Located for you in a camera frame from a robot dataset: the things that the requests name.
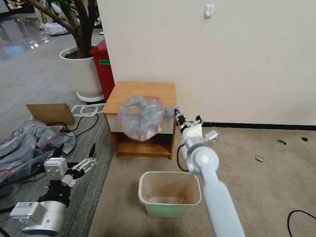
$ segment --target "cardboard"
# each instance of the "cardboard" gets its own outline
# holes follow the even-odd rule
[[[75,124],[75,119],[67,104],[27,104],[26,107],[35,120],[46,125],[56,122],[63,122],[66,125]]]

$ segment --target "gray carpet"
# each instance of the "gray carpet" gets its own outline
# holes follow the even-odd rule
[[[104,39],[95,30],[92,43]],[[47,44],[13,58],[0,65],[0,139],[7,138],[19,125],[29,119],[28,103],[67,103],[70,107],[82,103],[70,85],[70,79],[58,54],[75,45],[71,35],[54,37]],[[79,132],[94,124],[96,117],[82,119]],[[87,236],[96,205],[102,191],[113,148],[103,116],[90,131],[78,137],[68,161],[81,161],[96,143],[97,165],[77,180],[71,191],[70,206],[66,209],[65,224],[59,236]],[[18,201],[37,201],[46,193],[44,178],[19,184],[14,194],[0,198],[0,208],[12,206]],[[9,214],[0,214],[0,227],[12,237],[21,236],[21,227],[9,219]]]

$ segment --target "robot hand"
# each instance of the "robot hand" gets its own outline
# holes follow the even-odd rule
[[[219,159],[206,142],[218,139],[217,132],[202,135],[202,118],[186,122],[185,116],[175,110],[175,117],[182,133],[181,152],[192,174],[200,174],[205,185],[202,190],[207,214],[216,237],[245,237],[234,203],[225,184],[218,180],[216,171]]]
[[[64,224],[64,213],[69,206],[70,189],[96,164],[95,143],[89,157],[80,163],[67,163],[61,158],[63,146],[46,161],[40,170],[46,172],[48,191],[37,202],[18,202],[10,217],[24,224],[22,233],[33,236],[55,236]]]

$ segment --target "red box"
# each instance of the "red box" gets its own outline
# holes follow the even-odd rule
[[[115,84],[105,40],[93,47],[89,53],[93,55],[95,67],[99,75],[100,84],[106,102]]]

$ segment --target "white trash can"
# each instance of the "white trash can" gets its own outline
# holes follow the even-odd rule
[[[183,218],[201,201],[195,175],[185,172],[146,172],[139,179],[139,201],[151,217]]]

